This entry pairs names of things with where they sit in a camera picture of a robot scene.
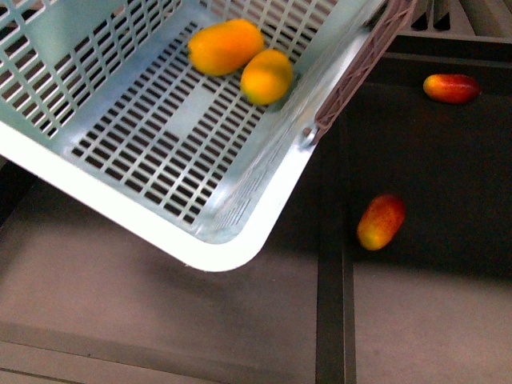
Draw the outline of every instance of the small mango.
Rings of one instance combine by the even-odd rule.
[[[463,104],[480,94],[478,82],[465,74],[432,74],[425,79],[423,90],[437,102]]]
[[[262,32],[243,18],[208,26],[187,44],[189,60],[196,70],[223,76],[247,64],[264,49]]]
[[[359,243],[367,250],[380,250],[396,235],[406,217],[406,204],[396,194],[374,198],[358,224]]]
[[[293,77],[288,57],[280,50],[268,49],[254,56],[244,68],[240,88],[249,102],[271,104],[285,95]]]

